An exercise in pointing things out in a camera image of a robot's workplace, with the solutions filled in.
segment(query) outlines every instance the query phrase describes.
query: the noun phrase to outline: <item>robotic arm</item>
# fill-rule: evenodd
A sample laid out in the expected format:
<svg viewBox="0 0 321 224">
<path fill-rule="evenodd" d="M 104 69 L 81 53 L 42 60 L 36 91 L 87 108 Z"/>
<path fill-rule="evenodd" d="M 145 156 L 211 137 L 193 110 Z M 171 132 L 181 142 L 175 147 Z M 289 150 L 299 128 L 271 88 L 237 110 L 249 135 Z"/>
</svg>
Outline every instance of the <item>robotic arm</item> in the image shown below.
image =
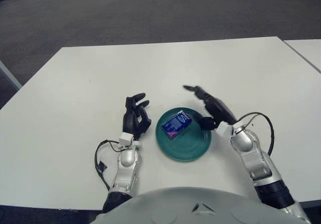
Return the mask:
<svg viewBox="0 0 321 224">
<path fill-rule="evenodd" d="M 149 101 L 136 103 L 145 97 L 145 93 L 126 98 L 126 113 L 123 118 L 123 132 L 119 138 L 118 170 L 109 190 L 102 212 L 107 213 L 136 195 L 137 172 L 141 164 L 140 135 L 151 124 L 145 111 Z"/>
<path fill-rule="evenodd" d="M 204 117 L 196 120 L 202 129 L 216 129 L 221 122 L 226 122 L 233 127 L 232 147 L 240 155 L 261 202 L 280 209 L 286 214 L 296 216 L 306 223 L 311 223 L 300 204 L 293 200 L 270 156 L 262 151 L 258 137 L 246 129 L 247 125 L 237 121 L 223 102 L 209 95 L 202 88 L 198 86 L 184 86 L 184 88 L 195 92 L 196 97 L 204 101 L 206 110 L 213 116 L 213 118 Z M 271 127 L 271 132 L 271 138 L 274 140 L 273 127 Z"/>
</svg>

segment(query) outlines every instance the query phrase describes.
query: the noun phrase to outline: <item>table surface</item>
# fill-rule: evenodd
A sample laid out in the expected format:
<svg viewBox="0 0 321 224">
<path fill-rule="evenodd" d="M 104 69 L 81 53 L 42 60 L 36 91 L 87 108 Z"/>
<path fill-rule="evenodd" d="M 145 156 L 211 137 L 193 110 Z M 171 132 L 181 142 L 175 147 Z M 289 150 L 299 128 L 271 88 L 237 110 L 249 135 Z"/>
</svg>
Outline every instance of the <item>table surface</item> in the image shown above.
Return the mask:
<svg viewBox="0 0 321 224">
<path fill-rule="evenodd" d="M 277 37 L 62 48 L 0 110 L 0 204 L 101 209 L 107 190 L 94 168 L 99 142 L 117 140 L 125 98 L 146 92 L 152 119 L 141 137 L 138 191 L 199 186 L 257 199 L 228 139 L 213 132 L 201 158 L 166 157 L 155 139 L 161 115 L 190 107 L 207 116 L 183 84 L 202 86 L 239 118 L 268 115 L 275 129 L 272 159 L 298 201 L 321 199 L 321 76 Z M 252 130 L 264 150 L 269 128 Z M 107 175 L 116 155 L 100 153 Z"/>
<path fill-rule="evenodd" d="M 321 73 L 321 39 L 289 40 L 285 42 Z"/>
</svg>

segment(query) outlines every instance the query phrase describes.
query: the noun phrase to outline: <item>green plate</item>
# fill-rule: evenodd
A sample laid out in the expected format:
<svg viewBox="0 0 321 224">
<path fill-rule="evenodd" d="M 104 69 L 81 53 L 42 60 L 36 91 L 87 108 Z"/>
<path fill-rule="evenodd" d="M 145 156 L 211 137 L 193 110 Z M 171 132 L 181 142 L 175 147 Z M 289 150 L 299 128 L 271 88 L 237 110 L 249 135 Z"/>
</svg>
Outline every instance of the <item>green plate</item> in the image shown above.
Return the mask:
<svg viewBox="0 0 321 224">
<path fill-rule="evenodd" d="M 174 139 L 170 139 L 162 129 L 162 125 L 183 110 L 189 117 L 201 115 L 186 107 L 178 107 L 167 111 L 159 119 L 156 126 L 156 139 L 162 151 L 169 157 L 180 161 L 191 161 L 200 158 L 211 144 L 212 134 L 210 131 L 201 130 L 199 124 L 192 123 L 181 131 Z"/>
</svg>

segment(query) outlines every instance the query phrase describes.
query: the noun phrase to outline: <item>wire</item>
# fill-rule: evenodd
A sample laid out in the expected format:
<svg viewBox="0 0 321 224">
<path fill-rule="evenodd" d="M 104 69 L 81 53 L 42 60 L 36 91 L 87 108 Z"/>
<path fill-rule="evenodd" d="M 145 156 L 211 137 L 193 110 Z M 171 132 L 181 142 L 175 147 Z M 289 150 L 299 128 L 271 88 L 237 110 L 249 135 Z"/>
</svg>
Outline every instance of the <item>wire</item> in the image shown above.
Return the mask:
<svg viewBox="0 0 321 224">
<path fill-rule="evenodd" d="M 99 176 L 100 179 L 102 180 L 102 182 L 104 182 L 107 190 L 109 190 L 109 189 L 110 189 L 110 186 L 109 186 L 108 183 L 105 181 L 104 176 L 103 176 L 103 174 L 102 174 L 104 170 L 101 170 L 101 169 L 99 168 L 99 164 L 98 164 L 98 162 L 97 162 L 97 153 L 98 153 L 98 150 L 99 150 L 99 148 L 100 148 L 101 146 L 103 146 L 103 145 L 106 144 L 106 143 L 109 143 L 110 146 L 111 146 L 111 148 L 112 148 L 113 151 L 115 151 L 115 152 L 122 152 L 122 151 L 124 151 L 124 150 L 115 150 L 114 147 L 113 147 L 113 145 L 111 144 L 111 143 L 119 144 L 119 142 L 114 141 L 114 140 L 104 140 L 104 141 L 102 141 L 102 142 L 97 146 L 97 149 L 96 149 L 96 151 L 95 151 L 95 157 L 94 157 L 95 169 L 96 169 L 96 171 L 97 171 L 98 176 Z"/>
<path fill-rule="evenodd" d="M 238 122 L 241 121 L 242 119 L 244 119 L 245 117 L 249 116 L 249 115 L 255 115 L 255 116 L 253 118 L 251 118 L 251 120 L 246 124 L 246 126 L 244 128 L 246 128 L 252 122 L 252 120 L 255 119 L 258 115 L 263 116 L 266 119 L 266 121 L 269 123 L 270 129 L 271 129 L 271 142 L 270 142 L 270 147 L 269 147 L 269 150 L 268 150 L 267 154 L 270 156 L 272 154 L 273 147 L 274 147 L 274 128 L 273 128 L 273 124 L 272 124 L 271 120 L 265 114 L 262 114 L 260 112 L 252 112 L 252 113 L 248 113 L 248 114 L 242 116 L 238 120 Z"/>
</svg>

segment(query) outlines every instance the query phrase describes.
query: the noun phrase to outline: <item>floor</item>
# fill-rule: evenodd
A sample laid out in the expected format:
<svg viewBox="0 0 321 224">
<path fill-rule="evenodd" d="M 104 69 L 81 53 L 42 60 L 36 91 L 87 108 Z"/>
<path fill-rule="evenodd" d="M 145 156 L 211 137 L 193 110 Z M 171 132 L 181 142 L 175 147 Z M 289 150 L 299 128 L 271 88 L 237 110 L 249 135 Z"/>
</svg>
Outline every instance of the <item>floor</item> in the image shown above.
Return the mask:
<svg viewBox="0 0 321 224">
<path fill-rule="evenodd" d="M 320 39 L 320 6 L 321 0 L 5 0 L 0 60 L 25 84 L 62 47 Z M 0 75 L 0 108 L 14 94 Z M 97 213 L 2 206 L 0 223 L 88 223 Z"/>
</svg>

